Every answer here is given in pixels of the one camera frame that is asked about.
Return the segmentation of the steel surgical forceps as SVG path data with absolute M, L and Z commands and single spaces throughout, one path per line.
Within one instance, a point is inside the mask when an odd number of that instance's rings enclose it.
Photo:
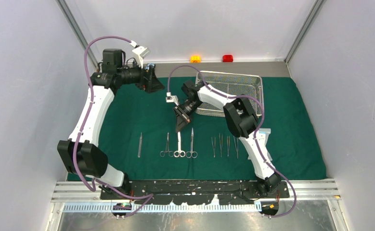
M 217 143 L 216 137 L 212 137 L 211 138 L 211 144 L 212 144 L 212 150 L 213 150 L 213 157 L 214 158 L 216 157 L 216 143 Z

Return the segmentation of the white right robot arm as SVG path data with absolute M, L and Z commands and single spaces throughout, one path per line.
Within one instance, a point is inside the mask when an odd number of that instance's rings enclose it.
M 263 197 L 271 197 L 277 192 L 281 176 L 267 158 L 265 138 L 259 132 L 259 118 L 247 95 L 231 95 L 219 91 L 206 82 L 184 82 L 182 91 L 188 97 L 173 108 L 176 116 L 176 132 L 180 132 L 191 122 L 191 114 L 202 104 L 208 103 L 223 110 L 230 133 L 245 147 L 254 166 L 258 192 Z

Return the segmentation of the steel needle holder clamp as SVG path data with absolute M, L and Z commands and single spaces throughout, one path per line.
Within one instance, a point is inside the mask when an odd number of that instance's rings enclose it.
M 226 138 L 226 147 L 227 147 L 227 156 L 230 156 L 230 146 L 231 146 L 231 139 L 230 136 L 227 136 Z

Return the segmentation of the metal mesh instrument tray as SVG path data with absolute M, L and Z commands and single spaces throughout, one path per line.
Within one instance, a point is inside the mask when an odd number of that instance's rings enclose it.
M 256 102 L 250 100 L 257 116 L 261 116 L 261 108 L 264 109 L 263 84 L 260 76 L 244 75 L 235 73 L 201 71 L 207 84 L 215 87 L 218 91 L 230 95 L 248 95 L 256 98 L 260 103 L 260 107 Z M 202 103 L 196 110 L 196 113 L 203 116 L 225 117 L 223 109 L 209 104 Z

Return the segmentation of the green surgical drape cloth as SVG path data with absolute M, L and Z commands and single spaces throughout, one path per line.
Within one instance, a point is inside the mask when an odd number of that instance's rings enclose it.
M 288 77 L 265 77 L 263 82 L 264 122 L 270 128 L 267 150 L 273 165 L 290 180 L 322 180 L 326 166 L 313 125 L 294 81 Z M 103 121 L 99 148 L 109 164 L 126 172 L 131 180 L 253 180 L 255 171 L 247 152 L 239 145 L 236 158 L 234 142 L 227 156 L 226 138 L 230 134 L 223 117 L 194 114 L 192 122 L 181 131 L 182 149 L 190 149 L 194 129 L 197 158 L 160 157 L 169 147 L 177 149 L 175 115 L 165 101 L 166 91 L 146 93 L 133 85 L 117 92 Z M 143 133 L 141 157 L 138 158 L 140 133 Z M 220 156 L 219 134 L 223 134 Z M 216 157 L 211 138 L 216 137 Z

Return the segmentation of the long steel probe rod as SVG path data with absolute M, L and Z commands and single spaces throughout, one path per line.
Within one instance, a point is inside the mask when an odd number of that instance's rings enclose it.
M 142 140 L 143 140 L 143 133 L 140 133 L 140 138 L 139 138 L 139 145 L 138 145 L 138 154 L 137 157 L 141 157 L 141 152 L 142 152 Z

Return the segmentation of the small steel scissors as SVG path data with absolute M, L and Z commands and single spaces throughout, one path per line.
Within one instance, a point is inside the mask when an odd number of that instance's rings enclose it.
M 181 148 L 181 132 L 177 132 L 177 150 L 174 152 L 174 157 L 185 157 L 186 152 Z

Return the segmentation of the steel ring-handled hemostat clamp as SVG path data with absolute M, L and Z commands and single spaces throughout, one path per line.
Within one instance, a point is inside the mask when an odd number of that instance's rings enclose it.
M 174 152 L 169 148 L 169 133 L 167 133 L 165 149 L 161 151 L 159 155 L 160 157 L 165 157 L 166 155 L 168 155 L 169 157 L 174 157 Z

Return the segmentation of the white sterile packet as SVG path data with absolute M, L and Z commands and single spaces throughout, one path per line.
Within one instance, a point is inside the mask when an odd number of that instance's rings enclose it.
M 264 134 L 265 140 L 267 140 L 269 135 L 271 134 L 271 129 L 270 128 L 260 128 L 259 132 L 260 132 L 260 134 Z

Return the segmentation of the steel ring-handled scissors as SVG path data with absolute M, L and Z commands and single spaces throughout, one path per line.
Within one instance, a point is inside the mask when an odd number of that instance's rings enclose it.
M 191 136 L 190 136 L 190 150 L 186 152 L 187 158 L 197 158 L 198 153 L 194 150 L 194 129 L 191 129 Z

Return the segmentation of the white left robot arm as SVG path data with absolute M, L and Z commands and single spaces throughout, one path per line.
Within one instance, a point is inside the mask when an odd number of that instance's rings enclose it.
M 98 147 L 99 134 L 106 112 L 117 91 L 123 85 L 134 84 L 137 88 L 154 93 L 164 85 L 155 75 L 155 65 L 143 64 L 148 48 L 133 49 L 133 66 L 124 64 L 125 52 L 121 49 L 103 51 L 102 70 L 88 75 L 87 101 L 75 129 L 67 140 L 60 140 L 57 151 L 69 173 L 83 178 L 94 177 L 112 186 L 112 193 L 126 199 L 131 192 L 129 177 L 108 163 L 107 155 Z

